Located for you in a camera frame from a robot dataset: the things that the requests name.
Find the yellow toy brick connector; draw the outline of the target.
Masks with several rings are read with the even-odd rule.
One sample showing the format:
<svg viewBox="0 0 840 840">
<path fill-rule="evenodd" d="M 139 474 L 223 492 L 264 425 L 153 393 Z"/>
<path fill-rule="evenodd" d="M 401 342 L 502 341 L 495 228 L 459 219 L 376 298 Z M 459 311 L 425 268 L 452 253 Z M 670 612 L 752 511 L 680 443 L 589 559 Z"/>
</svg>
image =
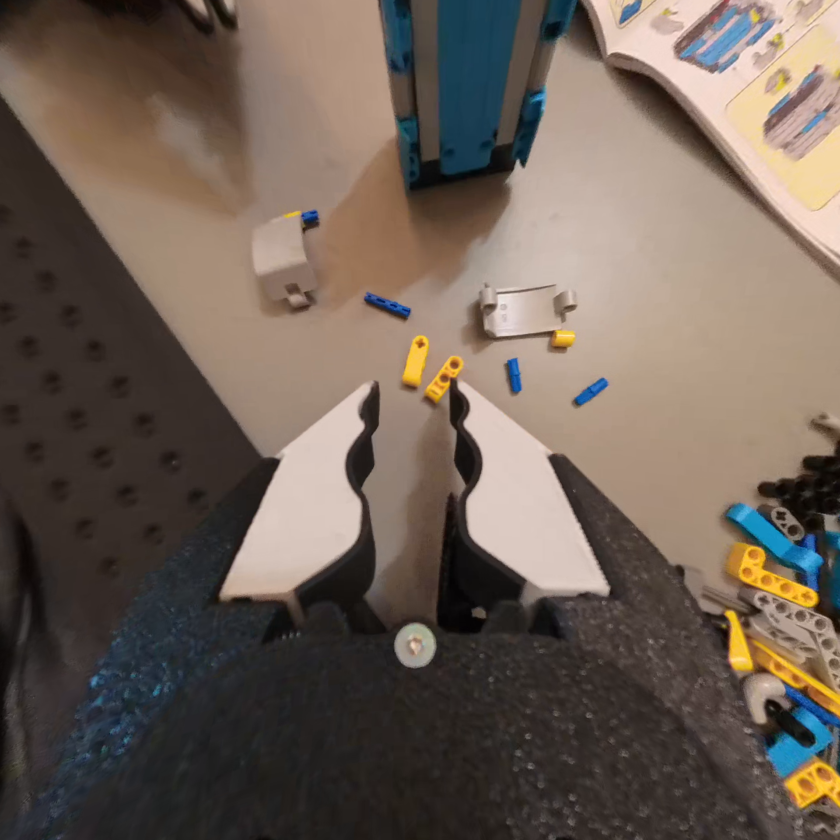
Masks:
<svg viewBox="0 0 840 840">
<path fill-rule="evenodd" d="M 464 361 L 461 357 L 457 355 L 448 357 L 435 377 L 427 385 L 423 394 L 424 398 L 432 404 L 437 405 L 448 391 L 452 381 L 457 380 L 463 368 Z"/>
<path fill-rule="evenodd" d="M 411 389 L 418 389 L 424 377 L 429 342 L 425 335 L 417 335 L 408 351 L 404 370 L 402 373 L 402 384 Z"/>
</svg>

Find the grey blue toy brick assembly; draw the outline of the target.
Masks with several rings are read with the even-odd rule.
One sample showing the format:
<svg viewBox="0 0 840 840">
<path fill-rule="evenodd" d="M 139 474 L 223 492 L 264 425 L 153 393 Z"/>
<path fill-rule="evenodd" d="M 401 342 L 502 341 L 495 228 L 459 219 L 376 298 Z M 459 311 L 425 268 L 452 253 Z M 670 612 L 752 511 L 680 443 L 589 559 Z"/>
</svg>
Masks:
<svg viewBox="0 0 840 840">
<path fill-rule="evenodd" d="M 575 1 L 380 1 L 407 192 L 528 162 Z"/>
</svg>

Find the pile of small toy bricks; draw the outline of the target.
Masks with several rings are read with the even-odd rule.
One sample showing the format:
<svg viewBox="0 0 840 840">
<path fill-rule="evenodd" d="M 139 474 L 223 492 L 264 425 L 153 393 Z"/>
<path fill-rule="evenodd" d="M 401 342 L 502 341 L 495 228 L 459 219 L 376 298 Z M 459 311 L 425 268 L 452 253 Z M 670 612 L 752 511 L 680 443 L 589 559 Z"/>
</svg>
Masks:
<svg viewBox="0 0 840 840">
<path fill-rule="evenodd" d="M 736 590 L 682 570 L 722 637 L 771 769 L 806 833 L 839 833 L 839 420 L 809 425 L 830 442 L 791 476 L 758 483 L 724 512 L 736 532 L 723 570 Z"/>
</svg>

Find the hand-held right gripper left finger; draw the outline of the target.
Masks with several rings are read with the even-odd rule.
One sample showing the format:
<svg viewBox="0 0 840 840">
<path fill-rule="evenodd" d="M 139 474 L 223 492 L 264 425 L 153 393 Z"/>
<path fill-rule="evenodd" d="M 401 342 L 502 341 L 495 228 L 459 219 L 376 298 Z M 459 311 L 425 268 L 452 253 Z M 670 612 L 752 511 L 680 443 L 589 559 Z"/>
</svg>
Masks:
<svg viewBox="0 0 840 840">
<path fill-rule="evenodd" d="M 292 440 L 220 586 L 219 600 L 361 602 L 375 577 L 364 483 L 380 420 L 377 382 L 365 382 Z"/>
</svg>

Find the grey desk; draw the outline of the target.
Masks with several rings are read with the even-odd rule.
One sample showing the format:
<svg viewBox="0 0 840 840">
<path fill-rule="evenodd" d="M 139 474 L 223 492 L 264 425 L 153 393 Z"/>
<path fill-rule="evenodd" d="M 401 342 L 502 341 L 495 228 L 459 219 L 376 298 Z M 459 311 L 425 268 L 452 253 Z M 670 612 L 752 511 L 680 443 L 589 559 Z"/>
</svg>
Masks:
<svg viewBox="0 0 840 840">
<path fill-rule="evenodd" d="M 259 455 L 149 575 L 17 838 L 806 838 L 682 571 L 838 408 L 838 285 L 678 162 L 572 25 L 529 163 L 404 191 L 376 2 L 237 2 L 203 38 L 2 2 L 2 99 Z M 317 209 L 316 300 L 269 302 L 254 230 Z M 480 289 L 577 291 L 489 339 Z M 364 303 L 372 292 L 412 310 Z M 413 339 L 422 384 L 402 384 Z M 558 456 L 609 596 L 445 620 L 447 358 Z M 511 394 L 506 361 L 518 358 Z M 592 402 L 573 399 L 605 377 Z M 292 440 L 380 386 L 361 602 L 221 602 Z"/>
</svg>

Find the brick instruction booklet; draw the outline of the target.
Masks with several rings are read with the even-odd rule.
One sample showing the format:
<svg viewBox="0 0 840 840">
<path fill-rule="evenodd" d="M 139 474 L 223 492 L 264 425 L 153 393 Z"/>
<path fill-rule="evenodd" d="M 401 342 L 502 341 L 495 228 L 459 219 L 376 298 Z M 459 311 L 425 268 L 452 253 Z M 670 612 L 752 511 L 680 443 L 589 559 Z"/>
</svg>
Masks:
<svg viewBox="0 0 840 840">
<path fill-rule="evenodd" d="M 582 2 L 812 252 L 839 261 L 839 2 Z"/>
</svg>

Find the black perforated pad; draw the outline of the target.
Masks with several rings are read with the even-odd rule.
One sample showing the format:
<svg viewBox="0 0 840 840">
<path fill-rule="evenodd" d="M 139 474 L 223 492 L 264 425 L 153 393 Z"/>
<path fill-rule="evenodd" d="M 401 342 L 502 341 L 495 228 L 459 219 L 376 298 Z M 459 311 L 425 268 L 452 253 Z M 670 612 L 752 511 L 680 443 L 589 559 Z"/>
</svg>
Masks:
<svg viewBox="0 0 840 840">
<path fill-rule="evenodd" d="M 256 448 L 2 100 L 2 834 L 147 578 Z"/>
</svg>

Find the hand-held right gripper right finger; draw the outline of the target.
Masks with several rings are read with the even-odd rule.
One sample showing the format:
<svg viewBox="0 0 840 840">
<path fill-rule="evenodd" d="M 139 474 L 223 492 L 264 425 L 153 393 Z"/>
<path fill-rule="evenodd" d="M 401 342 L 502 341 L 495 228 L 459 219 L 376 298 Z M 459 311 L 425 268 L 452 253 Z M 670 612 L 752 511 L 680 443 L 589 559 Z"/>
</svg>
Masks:
<svg viewBox="0 0 840 840">
<path fill-rule="evenodd" d="M 448 499 L 444 619 L 479 621 L 502 602 L 609 596 L 607 580 L 556 466 L 558 456 L 467 383 L 449 390 L 455 467 Z"/>
</svg>

